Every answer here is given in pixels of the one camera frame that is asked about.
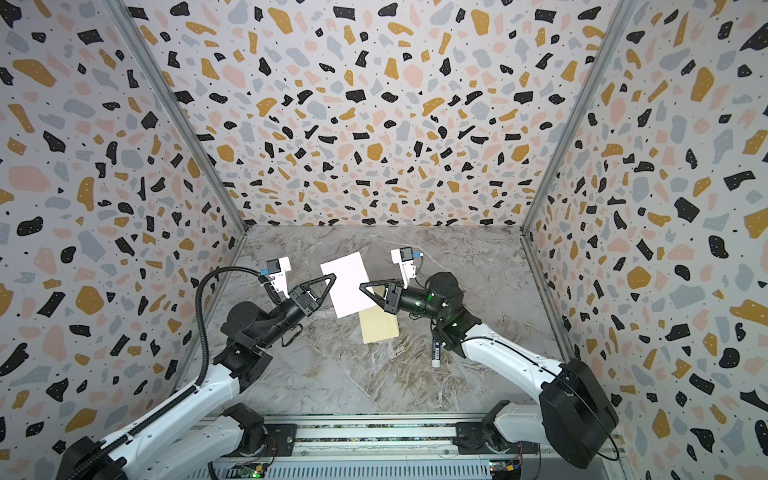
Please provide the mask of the cream envelope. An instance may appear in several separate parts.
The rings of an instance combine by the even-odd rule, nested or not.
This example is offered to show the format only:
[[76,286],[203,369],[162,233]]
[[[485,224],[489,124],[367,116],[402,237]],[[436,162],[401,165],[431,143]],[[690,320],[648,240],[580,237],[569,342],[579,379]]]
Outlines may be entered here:
[[364,344],[390,340],[399,336],[397,317],[385,312],[376,303],[361,310],[358,315]]

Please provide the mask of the beige letter paper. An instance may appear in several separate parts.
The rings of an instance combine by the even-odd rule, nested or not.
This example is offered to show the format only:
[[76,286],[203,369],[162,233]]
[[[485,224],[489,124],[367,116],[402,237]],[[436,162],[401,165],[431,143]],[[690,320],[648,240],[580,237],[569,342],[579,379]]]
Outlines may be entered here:
[[336,276],[330,298],[338,318],[375,306],[375,302],[360,290],[360,284],[367,283],[369,277],[359,252],[323,263],[321,271],[324,275],[333,273]]

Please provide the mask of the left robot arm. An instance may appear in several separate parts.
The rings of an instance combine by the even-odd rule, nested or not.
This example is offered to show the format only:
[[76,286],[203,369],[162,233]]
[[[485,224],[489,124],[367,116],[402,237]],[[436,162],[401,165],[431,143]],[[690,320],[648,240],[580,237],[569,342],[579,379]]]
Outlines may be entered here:
[[250,301],[232,307],[221,326],[225,348],[213,355],[201,339],[201,371],[193,382],[103,439],[85,436],[73,443],[57,478],[182,479],[231,453],[277,448],[267,439],[262,415],[229,402],[262,376],[272,360],[268,348],[320,309],[336,276],[301,283],[286,298],[264,275],[258,279],[274,303],[271,311]]

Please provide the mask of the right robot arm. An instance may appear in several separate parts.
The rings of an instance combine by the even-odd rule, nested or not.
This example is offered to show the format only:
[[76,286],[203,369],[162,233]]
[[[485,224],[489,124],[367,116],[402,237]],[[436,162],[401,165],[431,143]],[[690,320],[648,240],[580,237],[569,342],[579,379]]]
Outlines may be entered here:
[[452,273],[436,273],[422,288],[382,280],[359,289],[387,313],[429,320],[436,348],[495,371],[535,400],[538,411],[531,416],[515,412],[508,401],[498,402],[472,432],[457,438],[458,447],[506,454],[520,442],[545,444],[585,469],[604,444],[614,441],[618,416],[592,370],[577,358],[547,358],[494,331],[465,307]]

